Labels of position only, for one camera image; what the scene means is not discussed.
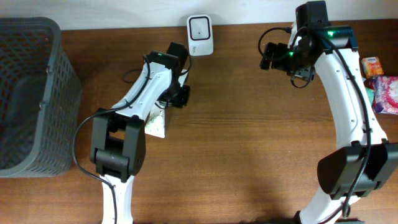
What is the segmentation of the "white floral tube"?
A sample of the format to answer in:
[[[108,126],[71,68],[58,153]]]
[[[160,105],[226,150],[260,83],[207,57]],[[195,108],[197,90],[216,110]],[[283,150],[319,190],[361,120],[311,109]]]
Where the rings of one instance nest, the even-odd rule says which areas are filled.
[[[158,138],[165,137],[165,110],[153,106],[145,126],[145,133]]]

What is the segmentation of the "red purple tissue pack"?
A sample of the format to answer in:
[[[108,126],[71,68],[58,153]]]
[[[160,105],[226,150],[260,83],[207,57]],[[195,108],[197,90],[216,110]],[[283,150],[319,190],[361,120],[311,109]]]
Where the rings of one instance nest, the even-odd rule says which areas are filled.
[[[373,111],[397,114],[397,77],[377,77],[371,81],[371,88],[375,91]]]

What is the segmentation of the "small teal gum box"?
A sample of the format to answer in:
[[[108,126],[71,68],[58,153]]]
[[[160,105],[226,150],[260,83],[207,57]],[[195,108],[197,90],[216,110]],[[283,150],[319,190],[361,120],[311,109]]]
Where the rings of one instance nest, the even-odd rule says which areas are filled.
[[[366,88],[366,93],[367,93],[370,105],[372,105],[374,102],[375,90],[373,90],[371,88]]]

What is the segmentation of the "orange small tissue pack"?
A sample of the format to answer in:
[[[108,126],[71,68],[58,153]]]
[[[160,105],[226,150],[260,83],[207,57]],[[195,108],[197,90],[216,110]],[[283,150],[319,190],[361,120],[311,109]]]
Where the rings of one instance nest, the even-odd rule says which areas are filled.
[[[384,75],[379,57],[366,57],[361,59],[361,65],[366,78]]]

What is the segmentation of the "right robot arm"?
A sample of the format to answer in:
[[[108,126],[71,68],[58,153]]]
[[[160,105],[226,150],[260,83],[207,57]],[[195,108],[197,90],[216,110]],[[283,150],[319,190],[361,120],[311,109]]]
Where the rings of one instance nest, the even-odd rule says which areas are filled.
[[[397,169],[397,144],[388,140],[368,100],[353,29],[333,26],[325,1],[306,2],[295,16],[287,44],[258,48],[260,67],[305,83],[320,78],[333,116],[336,151],[318,162],[318,190],[292,222],[350,223],[352,204],[380,189]]]

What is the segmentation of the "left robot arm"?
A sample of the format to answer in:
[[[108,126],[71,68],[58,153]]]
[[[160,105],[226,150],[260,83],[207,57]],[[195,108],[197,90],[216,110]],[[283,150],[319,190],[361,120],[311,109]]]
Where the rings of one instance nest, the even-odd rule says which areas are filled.
[[[183,108],[190,87],[185,84],[190,60],[184,45],[172,42],[165,53],[152,51],[128,93],[93,119],[90,161],[103,184],[103,223],[132,223],[134,177],[146,154],[145,125],[153,106]]]

